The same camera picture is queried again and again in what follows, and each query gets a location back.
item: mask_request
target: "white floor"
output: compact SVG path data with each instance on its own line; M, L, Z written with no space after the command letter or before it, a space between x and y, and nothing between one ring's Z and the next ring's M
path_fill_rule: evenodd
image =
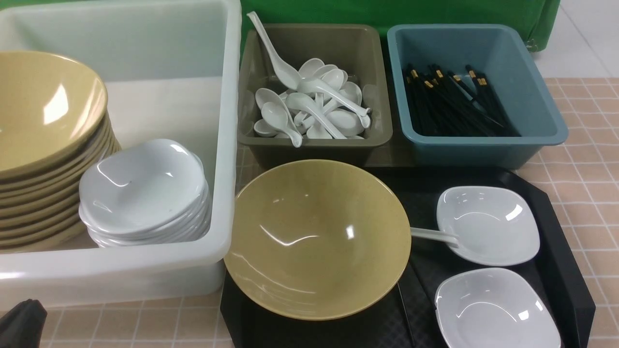
M544 77L619 77L619 1L561 0L545 50Z

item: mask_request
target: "blue plastic bin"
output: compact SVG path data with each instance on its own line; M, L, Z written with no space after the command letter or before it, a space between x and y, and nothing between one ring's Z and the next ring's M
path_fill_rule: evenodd
M493 24L397 25L387 33L397 107L418 165L517 169L543 146L558 145L568 128L530 53L515 30ZM466 79L466 64L484 72L522 137L427 137L413 130L402 69L429 64Z

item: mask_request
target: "tiled surface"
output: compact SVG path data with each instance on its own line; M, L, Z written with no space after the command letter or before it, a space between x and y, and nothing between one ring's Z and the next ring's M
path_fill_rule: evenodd
M570 128L518 174L548 193L598 306L589 347L619 347L619 79L547 79ZM410 163L396 136L374 165ZM239 148L237 189L262 170ZM220 293L50 310L42 347L233 348Z

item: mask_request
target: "white plastic bin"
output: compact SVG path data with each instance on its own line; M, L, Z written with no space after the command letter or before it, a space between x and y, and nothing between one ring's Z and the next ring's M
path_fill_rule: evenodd
M213 218L198 241L0 254L0 310L207 294L221 286L234 213L241 40L238 0L106 0L0 11L0 50L62 54L106 82L123 147L176 140L200 156Z

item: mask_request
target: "black chopsticks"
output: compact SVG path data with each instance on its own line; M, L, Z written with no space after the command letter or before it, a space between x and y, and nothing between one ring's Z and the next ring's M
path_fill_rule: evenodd
M408 65L402 73L413 129L423 136L520 136L509 121L488 77L465 67L473 88L437 64L428 74Z

